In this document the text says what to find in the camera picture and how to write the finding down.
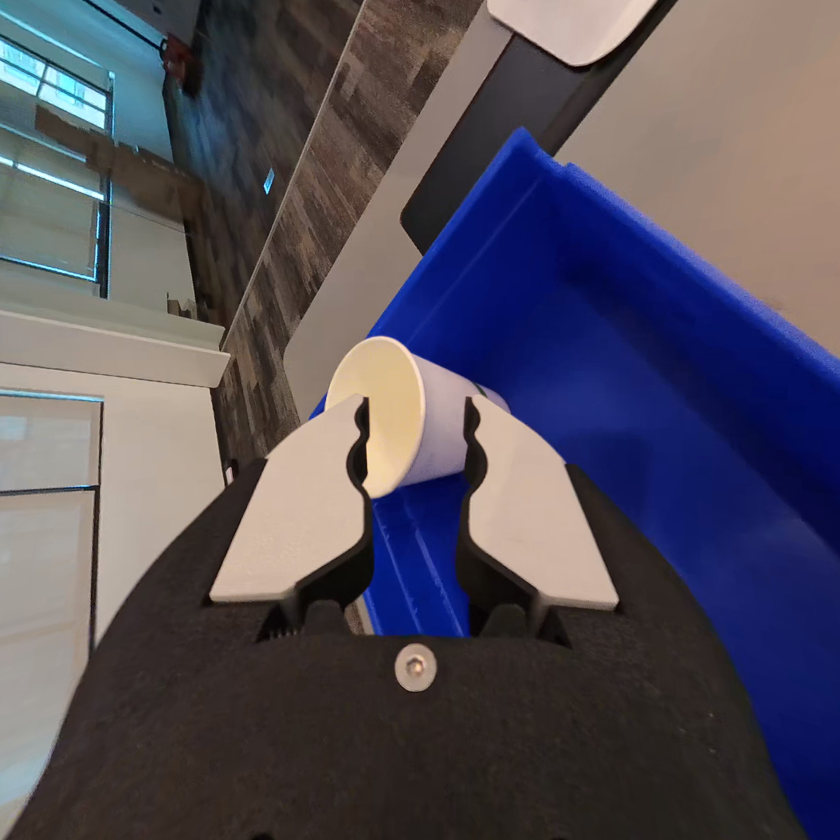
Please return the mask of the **orange object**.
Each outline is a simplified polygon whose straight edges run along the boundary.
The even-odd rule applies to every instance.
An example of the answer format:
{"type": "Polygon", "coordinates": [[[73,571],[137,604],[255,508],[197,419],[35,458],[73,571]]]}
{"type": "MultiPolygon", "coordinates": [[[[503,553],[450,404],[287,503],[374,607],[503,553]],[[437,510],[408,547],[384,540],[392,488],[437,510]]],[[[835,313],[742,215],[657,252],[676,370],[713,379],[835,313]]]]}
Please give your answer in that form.
{"type": "Polygon", "coordinates": [[[164,72],[175,79],[185,95],[194,97],[201,86],[202,72],[190,46],[168,33],[159,44],[159,57],[164,72]]]}

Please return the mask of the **small window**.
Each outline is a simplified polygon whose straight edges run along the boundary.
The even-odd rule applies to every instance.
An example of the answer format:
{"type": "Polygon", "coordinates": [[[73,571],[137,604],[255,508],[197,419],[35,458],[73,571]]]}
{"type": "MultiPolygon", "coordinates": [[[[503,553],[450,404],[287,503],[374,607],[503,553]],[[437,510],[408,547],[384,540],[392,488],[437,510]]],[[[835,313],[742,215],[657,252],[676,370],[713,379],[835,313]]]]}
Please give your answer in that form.
{"type": "Polygon", "coordinates": [[[68,127],[113,139],[112,75],[88,80],[2,33],[2,267],[107,299],[112,182],[36,127],[38,108],[68,127]]]}

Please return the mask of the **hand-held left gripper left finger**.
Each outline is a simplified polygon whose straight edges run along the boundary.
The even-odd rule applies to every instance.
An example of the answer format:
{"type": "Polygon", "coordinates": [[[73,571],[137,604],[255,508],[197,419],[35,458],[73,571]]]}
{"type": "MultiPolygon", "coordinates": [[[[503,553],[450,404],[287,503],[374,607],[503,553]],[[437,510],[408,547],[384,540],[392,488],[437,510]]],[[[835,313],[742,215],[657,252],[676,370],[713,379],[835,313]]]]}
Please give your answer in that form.
{"type": "Polygon", "coordinates": [[[267,456],[209,592],[214,604],[273,602],[302,620],[315,602],[346,609],[372,583],[369,402],[353,394],[267,456]]]}

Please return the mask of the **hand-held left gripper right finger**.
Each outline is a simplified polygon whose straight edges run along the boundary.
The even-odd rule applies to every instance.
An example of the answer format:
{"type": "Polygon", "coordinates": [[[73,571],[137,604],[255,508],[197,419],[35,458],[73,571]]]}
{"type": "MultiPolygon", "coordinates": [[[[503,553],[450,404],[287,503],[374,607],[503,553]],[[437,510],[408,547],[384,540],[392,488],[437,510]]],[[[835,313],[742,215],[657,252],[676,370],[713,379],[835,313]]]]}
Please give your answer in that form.
{"type": "Polygon", "coordinates": [[[555,606],[613,613],[620,598],[563,457],[485,396],[466,399],[464,438],[455,572],[469,609],[513,605],[527,624],[555,606]]]}

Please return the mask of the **black flat mat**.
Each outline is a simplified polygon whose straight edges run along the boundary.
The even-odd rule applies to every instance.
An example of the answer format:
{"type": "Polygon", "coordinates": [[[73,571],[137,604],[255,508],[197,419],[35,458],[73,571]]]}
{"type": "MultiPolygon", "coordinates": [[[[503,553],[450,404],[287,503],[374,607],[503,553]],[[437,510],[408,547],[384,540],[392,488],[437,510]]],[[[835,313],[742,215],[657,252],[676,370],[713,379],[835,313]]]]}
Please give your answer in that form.
{"type": "Polygon", "coordinates": [[[656,2],[621,45],[584,67],[513,35],[402,210],[401,225],[420,254],[515,130],[556,154],[675,5],[656,2]]]}

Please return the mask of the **blue plastic bin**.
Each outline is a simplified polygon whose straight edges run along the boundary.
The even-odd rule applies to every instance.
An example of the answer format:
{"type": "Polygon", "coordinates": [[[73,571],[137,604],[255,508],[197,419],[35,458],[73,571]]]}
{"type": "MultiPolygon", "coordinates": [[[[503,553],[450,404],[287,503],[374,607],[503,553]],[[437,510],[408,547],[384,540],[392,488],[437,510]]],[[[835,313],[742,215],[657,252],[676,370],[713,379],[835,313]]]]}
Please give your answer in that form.
{"type": "Polygon", "coordinates": [[[838,358],[525,129],[377,335],[499,393],[656,547],[838,838],[838,358]]]}

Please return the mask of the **stack of cardboard boxes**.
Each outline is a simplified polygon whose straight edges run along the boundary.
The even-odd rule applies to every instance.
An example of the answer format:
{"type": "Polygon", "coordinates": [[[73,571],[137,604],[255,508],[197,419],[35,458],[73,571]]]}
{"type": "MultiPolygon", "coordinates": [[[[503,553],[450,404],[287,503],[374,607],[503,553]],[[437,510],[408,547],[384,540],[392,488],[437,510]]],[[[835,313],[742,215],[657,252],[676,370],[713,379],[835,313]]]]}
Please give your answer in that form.
{"type": "Polygon", "coordinates": [[[58,111],[41,105],[36,107],[35,128],[83,155],[88,169],[124,188],[143,209],[176,222],[192,221],[201,209],[203,182],[145,148],[116,142],[98,129],[66,121],[58,111]]]}

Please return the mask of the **white paper cup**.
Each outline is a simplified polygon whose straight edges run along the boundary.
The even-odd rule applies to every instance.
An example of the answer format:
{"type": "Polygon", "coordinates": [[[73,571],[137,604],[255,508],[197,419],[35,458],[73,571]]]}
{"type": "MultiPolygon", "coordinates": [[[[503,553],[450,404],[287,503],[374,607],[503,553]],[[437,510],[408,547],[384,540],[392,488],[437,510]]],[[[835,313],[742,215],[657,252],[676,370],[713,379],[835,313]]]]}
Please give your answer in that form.
{"type": "Polygon", "coordinates": [[[372,499],[464,469],[468,397],[484,396],[510,411],[497,392],[383,336],[346,353],[332,376],[325,407],[352,395],[369,402],[364,489],[372,499]]]}

